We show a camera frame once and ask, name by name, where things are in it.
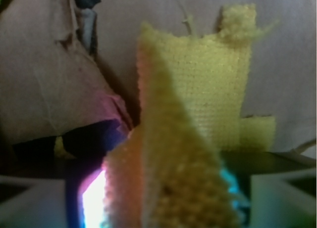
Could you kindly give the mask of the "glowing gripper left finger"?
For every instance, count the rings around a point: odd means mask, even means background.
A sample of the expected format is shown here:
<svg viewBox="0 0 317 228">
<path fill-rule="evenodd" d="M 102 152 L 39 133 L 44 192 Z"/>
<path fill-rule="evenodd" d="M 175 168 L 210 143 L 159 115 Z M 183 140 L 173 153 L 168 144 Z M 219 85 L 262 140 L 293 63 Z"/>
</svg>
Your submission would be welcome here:
<svg viewBox="0 0 317 228">
<path fill-rule="evenodd" d="M 103 157 L 23 163 L 0 174 L 2 228 L 109 228 Z"/>
</svg>

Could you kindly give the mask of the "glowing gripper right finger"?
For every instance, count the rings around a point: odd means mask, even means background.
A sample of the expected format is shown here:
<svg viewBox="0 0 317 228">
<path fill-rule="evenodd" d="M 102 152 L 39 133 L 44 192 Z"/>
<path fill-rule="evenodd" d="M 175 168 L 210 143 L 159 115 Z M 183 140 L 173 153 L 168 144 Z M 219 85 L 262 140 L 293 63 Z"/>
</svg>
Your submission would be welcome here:
<svg viewBox="0 0 317 228">
<path fill-rule="evenodd" d="M 222 152 L 248 197 L 250 228 L 315 228 L 317 162 L 291 152 Z"/>
</svg>

